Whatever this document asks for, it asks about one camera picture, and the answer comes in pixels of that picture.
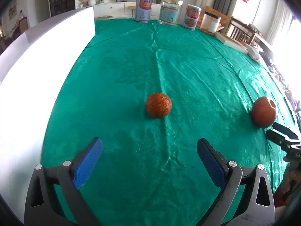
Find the right hand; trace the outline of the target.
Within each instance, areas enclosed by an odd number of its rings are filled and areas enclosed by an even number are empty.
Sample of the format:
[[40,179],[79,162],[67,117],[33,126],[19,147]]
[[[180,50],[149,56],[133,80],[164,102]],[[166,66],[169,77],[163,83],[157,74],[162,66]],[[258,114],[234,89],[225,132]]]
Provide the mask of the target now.
[[286,167],[281,184],[279,185],[278,189],[274,193],[274,204],[276,208],[288,205],[288,203],[285,202],[282,199],[282,197],[285,193],[287,193],[290,190],[292,181],[296,181],[297,183],[300,183],[300,168],[296,168],[296,169],[291,168],[290,167],[291,162],[287,158],[287,156],[285,156],[283,160],[285,162],[288,162],[289,164]]

